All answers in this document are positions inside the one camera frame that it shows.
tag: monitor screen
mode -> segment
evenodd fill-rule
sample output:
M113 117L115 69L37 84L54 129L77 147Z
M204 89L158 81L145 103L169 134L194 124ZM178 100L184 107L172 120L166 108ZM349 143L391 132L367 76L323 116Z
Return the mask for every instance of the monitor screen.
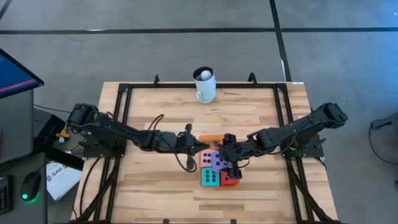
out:
M41 79L0 49L0 98L43 84Z

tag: dice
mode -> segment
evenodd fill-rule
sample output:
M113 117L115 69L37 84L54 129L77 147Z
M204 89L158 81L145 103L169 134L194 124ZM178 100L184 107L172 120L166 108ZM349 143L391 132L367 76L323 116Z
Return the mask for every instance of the dice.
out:
M220 181L221 181L221 186L236 186L239 184L239 179L229 178L228 174L224 171L221 171Z
M200 151L200 167L211 167L211 153L215 150L203 150Z
M232 165L230 162L222 161L220 159L220 153L215 151L211 153L211 169L214 172L218 172L221 169L231 168Z
M204 187L220 186L220 173L213 172L211 167L205 167L201 170L201 184Z

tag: white mug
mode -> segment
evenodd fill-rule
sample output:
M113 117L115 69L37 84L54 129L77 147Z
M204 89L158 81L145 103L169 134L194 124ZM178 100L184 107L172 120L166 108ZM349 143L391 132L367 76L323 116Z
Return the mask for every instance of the white mug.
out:
M203 71L209 71L211 73L210 78L205 80L201 79L201 73ZM193 72L193 79L197 86L197 99L201 103L210 103L216 96L216 77L214 71L210 67L200 67Z

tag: wooden table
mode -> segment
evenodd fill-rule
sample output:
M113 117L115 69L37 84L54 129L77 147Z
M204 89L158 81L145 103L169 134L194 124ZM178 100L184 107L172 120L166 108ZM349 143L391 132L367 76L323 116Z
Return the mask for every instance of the wooden table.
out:
M113 111L118 85L117 82L104 83L99 109ZM310 106L305 86L293 83L287 86L294 119L307 115ZM282 93L280 98L286 122ZM233 133L238 141L245 141L249 133L279 127L273 91L265 88L218 89L215 100L209 104L197 101L194 88L133 90L128 125L146 129L162 113L165 117L157 129L177 133L192 123L196 137ZM180 157L185 163L186 156ZM94 161L85 162L81 183ZM83 208L98 191L103 161L97 163L90 175ZM306 158L303 162L310 193L326 214L337 218L325 168L315 159ZM242 172L239 187L203 188L199 183L199 170L187 173L177 164L174 155L143 152L128 141L126 155L121 160L112 223L161 223L164 218L171 223L229 223L231 219L237 219L238 223L295 223L284 158L280 155L253 157ZM82 185L75 201L77 211ZM101 218L105 217L107 200L106 195ZM303 201L300 204L302 216L306 218Z

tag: white ball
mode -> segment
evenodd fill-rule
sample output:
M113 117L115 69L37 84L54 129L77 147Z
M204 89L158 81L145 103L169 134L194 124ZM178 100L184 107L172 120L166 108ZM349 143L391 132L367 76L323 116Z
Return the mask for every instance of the white ball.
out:
M203 72L201 72L200 78L201 78L203 81L206 81L207 79L211 78L211 72L208 71L208 70L204 70Z

